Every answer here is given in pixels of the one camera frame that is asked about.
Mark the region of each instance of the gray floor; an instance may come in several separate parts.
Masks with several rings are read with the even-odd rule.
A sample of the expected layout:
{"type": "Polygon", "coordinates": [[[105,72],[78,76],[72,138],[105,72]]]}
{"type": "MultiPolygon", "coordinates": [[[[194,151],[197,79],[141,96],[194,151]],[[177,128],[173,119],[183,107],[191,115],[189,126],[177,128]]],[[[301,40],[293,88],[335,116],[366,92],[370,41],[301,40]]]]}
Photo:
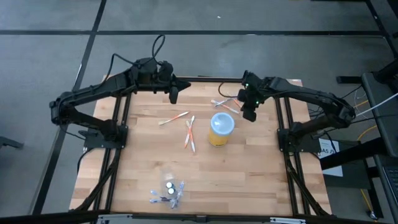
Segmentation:
{"type": "MultiPolygon", "coordinates": [[[[385,0],[373,3],[387,29],[397,32],[398,20],[385,0]]],[[[99,5],[100,0],[2,0],[0,29],[91,30],[99,5]]],[[[376,30],[377,26],[366,5],[357,2],[117,0],[107,2],[99,29],[376,30]]],[[[131,60],[149,56],[155,37],[97,36],[82,86],[102,79],[114,52],[131,60]]],[[[23,150],[1,150],[0,217],[29,213],[57,130],[50,122],[48,103],[72,87],[87,40],[85,35],[0,35],[0,135],[25,143],[23,150]]],[[[181,76],[241,77],[250,70],[262,77],[300,78],[309,88],[342,96],[356,85],[338,85],[336,76],[378,70],[392,60],[392,54],[378,38],[169,35],[157,58],[171,62],[181,76]]],[[[113,73],[127,66],[117,61],[113,73]]],[[[354,96],[348,101],[353,104],[354,96]]],[[[92,113],[93,109],[91,103],[80,111],[92,113]]],[[[355,124],[332,137],[353,140],[373,125],[373,121],[355,124]]],[[[77,130],[69,127],[71,132],[77,130]]],[[[369,133],[364,140],[377,135],[369,133]]],[[[67,136],[45,213],[68,210],[81,149],[81,140],[67,136]]],[[[375,184],[386,217],[383,221],[392,223],[379,181],[375,184]]],[[[335,215],[369,220],[358,189],[329,187],[328,194],[335,215]]]]}

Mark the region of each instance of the yellow cup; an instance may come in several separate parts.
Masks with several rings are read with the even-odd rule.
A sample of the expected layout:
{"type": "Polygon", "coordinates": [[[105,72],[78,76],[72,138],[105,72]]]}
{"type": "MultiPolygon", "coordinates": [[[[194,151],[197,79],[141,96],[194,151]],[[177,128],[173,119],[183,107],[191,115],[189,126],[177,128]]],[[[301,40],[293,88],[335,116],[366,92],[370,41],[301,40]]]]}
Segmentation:
{"type": "Polygon", "coordinates": [[[217,113],[211,118],[209,142],[214,146],[223,146],[228,142],[235,127],[235,121],[228,113],[217,113]]]}

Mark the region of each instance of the wooden tabletop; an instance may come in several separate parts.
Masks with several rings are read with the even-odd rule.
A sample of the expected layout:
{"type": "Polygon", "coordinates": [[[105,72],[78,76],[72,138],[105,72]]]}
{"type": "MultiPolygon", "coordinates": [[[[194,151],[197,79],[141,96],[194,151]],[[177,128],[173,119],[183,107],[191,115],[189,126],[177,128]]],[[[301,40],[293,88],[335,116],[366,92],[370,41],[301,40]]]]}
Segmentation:
{"type": "MultiPolygon", "coordinates": [[[[291,80],[301,85],[300,80],[291,80]]],[[[289,191],[283,155],[279,151],[276,129],[278,120],[275,102],[268,99],[257,110],[252,123],[228,110],[215,108],[210,101],[221,101],[219,83],[195,82],[181,91],[176,105],[163,93],[139,92],[133,95],[129,109],[129,136],[122,150],[112,212],[187,213],[208,215],[291,215],[289,191]],[[190,113],[159,126],[158,122],[189,111],[190,113]],[[208,142],[210,119],[217,112],[227,112],[235,120],[235,129],[224,147],[208,142]],[[184,149],[187,135],[186,120],[195,115],[193,137],[197,153],[190,146],[184,149]],[[161,192],[162,173],[171,170],[178,180],[185,181],[178,209],[165,203],[149,203],[150,190],[161,192]]],[[[221,91],[237,94],[241,85],[225,83],[221,91]]],[[[94,116],[112,117],[114,98],[97,101],[94,116]]],[[[307,104],[291,99],[294,121],[308,121],[307,104]]],[[[232,101],[228,106],[238,110],[232,101]]],[[[95,149],[81,162],[70,208],[79,206],[98,181],[104,149],[95,149]]],[[[301,153],[305,183],[309,191],[327,212],[329,199],[318,159],[301,153]]],[[[104,207],[107,187],[101,200],[104,207]]],[[[302,212],[299,189],[296,186],[299,210],[302,212]]]]}

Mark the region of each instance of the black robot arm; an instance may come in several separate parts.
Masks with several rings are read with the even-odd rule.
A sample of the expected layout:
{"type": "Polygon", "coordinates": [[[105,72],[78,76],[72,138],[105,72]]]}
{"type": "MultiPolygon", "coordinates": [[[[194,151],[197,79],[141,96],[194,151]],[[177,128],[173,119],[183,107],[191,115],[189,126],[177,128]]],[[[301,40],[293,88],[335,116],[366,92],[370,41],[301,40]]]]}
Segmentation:
{"type": "Polygon", "coordinates": [[[309,88],[290,84],[286,79],[279,77],[259,78],[254,73],[245,71],[243,75],[238,100],[244,102],[241,111],[243,118],[250,121],[256,120],[254,112],[260,104],[263,104],[269,97],[290,97],[320,106],[325,115],[305,123],[294,122],[285,130],[284,142],[297,146],[300,140],[312,132],[324,128],[347,128],[355,118],[355,110],[344,99],[338,98],[332,93],[325,93],[309,88]]]}
{"type": "MultiPolygon", "coordinates": [[[[178,92],[190,87],[189,82],[179,80],[173,74],[173,66],[164,61],[160,63],[152,58],[143,58],[134,62],[124,72],[113,75],[98,85],[82,88],[77,91],[62,93],[55,101],[50,102],[51,121],[57,125],[77,124],[94,130],[94,135],[101,135],[107,142],[120,141],[121,127],[115,120],[101,120],[76,110],[76,106],[96,101],[109,96],[126,96],[138,91],[162,91],[169,94],[172,104],[177,102],[178,92]]],[[[80,132],[87,138],[87,132],[80,132]]]]}

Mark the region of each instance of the white label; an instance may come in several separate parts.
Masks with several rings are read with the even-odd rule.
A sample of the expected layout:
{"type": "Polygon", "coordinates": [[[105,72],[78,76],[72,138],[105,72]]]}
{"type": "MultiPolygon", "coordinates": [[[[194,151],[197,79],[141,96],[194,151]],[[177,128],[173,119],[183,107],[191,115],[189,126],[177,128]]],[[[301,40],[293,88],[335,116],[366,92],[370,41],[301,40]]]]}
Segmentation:
{"type": "MultiPolygon", "coordinates": [[[[336,152],[340,152],[338,141],[332,141],[332,142],[333,142],[334,147],[336,148],[336,152]]],[[[331,142],[329,139],[328,140],[319,139],[319,145],[321,146],[321,150],[322,150],[321,156],[319,157],[320,159],[336,153],[335,150],[333,149],[333,147],[331,146],[331,142]]],[[[323,170],[322,172],[323,172],[323,174],[326,174],[326,175],[334,175],[337,177],[343,176],[343,170],[341,169],[341,166],[326,169],[326,170],[323,170]]]]}

